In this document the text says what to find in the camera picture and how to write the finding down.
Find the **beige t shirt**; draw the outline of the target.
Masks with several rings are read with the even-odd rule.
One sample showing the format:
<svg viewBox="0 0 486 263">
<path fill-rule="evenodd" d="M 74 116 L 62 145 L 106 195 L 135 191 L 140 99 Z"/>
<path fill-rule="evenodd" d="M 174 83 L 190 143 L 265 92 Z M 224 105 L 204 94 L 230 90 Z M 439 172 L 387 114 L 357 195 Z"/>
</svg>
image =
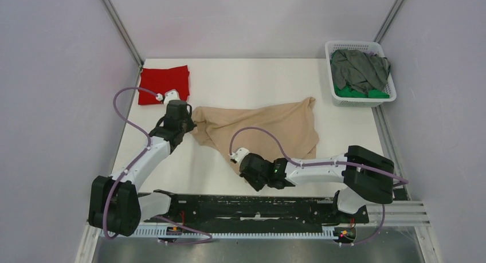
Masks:
<svg viewBox="0 0 486 263">
<path fill-rule="evenodd" d="M 307 97 L 257 109 L 196 107 L 192 135 L 200 146 L 218 151 L 235 174 L 239 165 L 230 162 L 229 154 L 241 147 L 271 162 L 284 155 L 314 159 L 319 142 L 314 106 L 315 98 Z"/>
</svg>

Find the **right aluminium table rail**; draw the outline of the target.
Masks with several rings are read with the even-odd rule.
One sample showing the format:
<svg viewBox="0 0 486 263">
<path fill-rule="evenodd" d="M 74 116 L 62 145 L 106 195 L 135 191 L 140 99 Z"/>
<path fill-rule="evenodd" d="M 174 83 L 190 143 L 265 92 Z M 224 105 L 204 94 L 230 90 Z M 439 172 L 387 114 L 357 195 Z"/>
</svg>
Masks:
<svg viewBox="0 0 486 263">
<path fill-rule="evenodd" d="M 403 170 L 402 159 L 399 155 L 398 147 L 392 136 L 391 128 L 385 116 L 383 105 L 372 108 L 375 124 L 377 126 L 381 147 L 385 157 L 394 162 L 395 174 L 406 179 Z"/>
</svg>

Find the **folded red t shirt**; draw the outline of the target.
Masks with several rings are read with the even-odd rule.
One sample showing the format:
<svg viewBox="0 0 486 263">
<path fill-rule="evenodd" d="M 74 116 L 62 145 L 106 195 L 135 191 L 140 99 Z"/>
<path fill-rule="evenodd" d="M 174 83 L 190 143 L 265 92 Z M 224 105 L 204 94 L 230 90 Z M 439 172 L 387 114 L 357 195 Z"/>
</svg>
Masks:
<svg viewBox="0 0 486 263">
<path fill-rule="evenodd" d="M 162 95 L 175 89 L 182 100 L 187 100 L 190 96 L 189 76 L 187 65 L 169 69 L 143 68 L 139 86 Z"/>
</svg>

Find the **grey t shirt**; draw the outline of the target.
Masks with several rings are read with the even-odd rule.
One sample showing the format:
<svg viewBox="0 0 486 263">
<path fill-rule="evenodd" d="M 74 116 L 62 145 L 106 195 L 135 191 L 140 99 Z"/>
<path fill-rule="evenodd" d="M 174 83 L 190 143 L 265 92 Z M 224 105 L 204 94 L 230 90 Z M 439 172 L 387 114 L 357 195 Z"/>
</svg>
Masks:
<svg viewBox="0 0 486 263">
<path fill-rule="evenodd" d="M 359 50 L 339 49 L 332 53 L 330 67 L 333 85 L 343 89 L 348 85 L 360 93 L 377 89 L 385 93 L 391 72 L 386 57 Z"/>
</svg>

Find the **right aluminium frame post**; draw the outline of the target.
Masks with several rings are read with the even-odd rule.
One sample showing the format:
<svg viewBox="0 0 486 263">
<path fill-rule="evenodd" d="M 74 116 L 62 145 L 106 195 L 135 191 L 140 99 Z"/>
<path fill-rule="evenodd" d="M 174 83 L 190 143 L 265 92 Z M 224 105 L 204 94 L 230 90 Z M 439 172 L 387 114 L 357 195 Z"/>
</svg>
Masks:
<svg viewBox="0 0 486 263">
<path fill-rule="evenodd" d="M 383 23 L 381 24 L 381 27 L 379 28 L 374 38 L 374 42 L 381 43 L 383 41 L 384 37 L 386 36 L 387 32 L 391 28 L 392 23 L 394 22 L 396 16 L 398 15 L 405 1 L 406 0 L 394 1 L 392 7 L 390 8 L 388 14 L 386 15 L 386 18 L 384 19 Z"/>
</svg>

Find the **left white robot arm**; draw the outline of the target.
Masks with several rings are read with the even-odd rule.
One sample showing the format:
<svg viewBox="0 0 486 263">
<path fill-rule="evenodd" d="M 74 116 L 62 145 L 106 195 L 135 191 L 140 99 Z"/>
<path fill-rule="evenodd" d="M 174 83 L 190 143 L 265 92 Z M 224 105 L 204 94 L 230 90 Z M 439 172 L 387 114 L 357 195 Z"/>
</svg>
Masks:
<svg viewBox="0 0 486 263">
<path fill-rule="evenodd" d="M 165 221 L 179 217 L 180 206 L 168 194 L 152 192 L 139 196 L 139 190 L 155 168 L 181 144 L 195 124 L 192 107 L 182 100 L 171 100 L 165 115 L 148 134 L 147 145 L 119 171 L 97 176 L 91 186 L 88 223 L 113 238 L 130 236 L 141 221 L 161 216 Z"/>
</svg>

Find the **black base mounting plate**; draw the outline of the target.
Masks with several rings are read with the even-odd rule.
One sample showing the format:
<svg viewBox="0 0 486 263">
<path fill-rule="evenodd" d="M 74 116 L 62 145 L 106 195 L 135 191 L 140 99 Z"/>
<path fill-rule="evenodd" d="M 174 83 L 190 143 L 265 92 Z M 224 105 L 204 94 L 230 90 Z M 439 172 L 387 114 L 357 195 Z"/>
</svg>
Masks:
<svg viewBox="0 0 486 263">
<path fill-rule="evenodd" d="M 346 214 L 322 197 L 174 194 L 164 217 L 207 233 L 318 233 L 324 225 L 369 222 L 365 206 Z"/>
</svg>

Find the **green t shirt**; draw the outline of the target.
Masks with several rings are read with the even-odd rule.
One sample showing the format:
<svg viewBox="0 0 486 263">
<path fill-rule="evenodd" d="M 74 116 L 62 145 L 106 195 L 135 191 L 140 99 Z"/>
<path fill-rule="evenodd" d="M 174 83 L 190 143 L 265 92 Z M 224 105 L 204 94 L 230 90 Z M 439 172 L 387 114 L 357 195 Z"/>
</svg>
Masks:
<svg viewBox="0 0 486 263">
<path fill-rule="evenodd" d="M 339 89 L 337 85 L 334 84 L 334 91 L 338 97 L 350 97 L 350 98 L 360 98 L 360 99 L 389 99 L 390 95 L 379 91 L 377 89 L 372 89 L 367 93 L 360 93 L 354 89 L 351 89 L 346 85 L 343 89 Z"/>
</svg>

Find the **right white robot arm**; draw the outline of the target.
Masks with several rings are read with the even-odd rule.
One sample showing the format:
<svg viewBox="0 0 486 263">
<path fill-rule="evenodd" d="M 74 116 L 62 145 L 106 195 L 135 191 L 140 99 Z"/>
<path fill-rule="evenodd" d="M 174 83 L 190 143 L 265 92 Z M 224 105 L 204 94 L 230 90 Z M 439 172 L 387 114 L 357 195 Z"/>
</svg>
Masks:
<svg viewBox="0 0 486 263">
<path fill-rule="evenodd" d="M 239 165 L 240 177 L 256 191 L 265 186 L 284 189 L 308 183 L 342 183 L 331 206 L 332 217 L 345 222 L 367 203 L 382 205 L 393 201 L 394 163 L 361 146 L 324 160 L 278 158 L 272 162 L 239 148 L 230 154 Z"/>
</svg>

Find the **left aluminium frame post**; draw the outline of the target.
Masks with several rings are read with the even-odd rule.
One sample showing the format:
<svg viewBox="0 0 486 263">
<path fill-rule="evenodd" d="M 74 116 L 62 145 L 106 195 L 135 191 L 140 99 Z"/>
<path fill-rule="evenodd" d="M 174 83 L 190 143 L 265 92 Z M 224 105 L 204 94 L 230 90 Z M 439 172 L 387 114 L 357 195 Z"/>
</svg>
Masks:
<svg viewBox="0 0 486 263">
<path fill-rule="evenodd" d="M 122 41 L 124 42 L 126 48 L 128 49 L 132 59 L 138 66 L 138 68 L 142 68 L 144 64 L 144 60 L 142 59 L 139 51 L 137 50 L 133 40 L 131 39 L 126 27 L 124 26 L 124 23 L 122 19 L 120 18 L 120 15 L 118 14 L 115 5 L 112 3 L 111 0 L 100 0 L 102 5 L 104 6 L 107 14 L 110 17 L 110 20 L 112 21 L 113 25 L 115 26 L 117 32 L 119 33 L 119 36 L 121 37 Z"/>
</svg>

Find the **white plastic laundry basket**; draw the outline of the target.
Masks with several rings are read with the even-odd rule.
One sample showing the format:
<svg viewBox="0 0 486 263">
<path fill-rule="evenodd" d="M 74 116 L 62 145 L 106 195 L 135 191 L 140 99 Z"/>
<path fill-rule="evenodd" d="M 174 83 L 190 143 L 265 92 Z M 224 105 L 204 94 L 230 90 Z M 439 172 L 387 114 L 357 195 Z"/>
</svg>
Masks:
<svg viewBox="0 0 486 263">
<path fill-rule="evenodd" d="M 377 107 L 396 99 L 391 63 L 379 43 L 328 41 L 325 53 L 334 105 Z"/>
</svg>

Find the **aluminium frame post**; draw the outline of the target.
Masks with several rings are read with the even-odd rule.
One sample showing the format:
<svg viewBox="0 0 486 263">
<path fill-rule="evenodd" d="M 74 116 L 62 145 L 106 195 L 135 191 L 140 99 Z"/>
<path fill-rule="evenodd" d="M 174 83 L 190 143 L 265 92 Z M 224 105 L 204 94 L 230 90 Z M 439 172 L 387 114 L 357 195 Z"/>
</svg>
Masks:
<svg viewBox="0 0 486 263">
<path fill-rule="evenodd" d="M 142 68 L 144 64 L 144 60 L 142 59 L 139 51 L 137 50 L 133 40 L 131 39 L 126 27 L 124 26 L 124 23 L 122 19 L 120 18 L 120 15 L 118 14 L 115 5 L 112 3 L 111 0 L 100 0 L 102 5 L 104 6 L 107 14 L 110 17 L 110 20 L 112 21 L 113 25 L 115 26 L 117 32 L 119 33 L 119 36 L 121 37 L 122 41 L 124 42 L 126 48 L 128 49 L 132 59 L 138 66 L 138 68 Z"/>
<path fill-rule="evenodd" d="M 392 23 L 394 22 L 396 16 L 398 15 L 405 1 L 406 0 L 394 1 L 392 7 L 390 8 L 388 14 L 386 15 L 386 18 L 384 19 L 383 23 L 381 24 L 381 27 L 379 28 L 374 38 L 374 42 L 381 43 L 383 41 L 384 37 L 386 36 L 387 32 L 391 28 Z"/>
</svg>

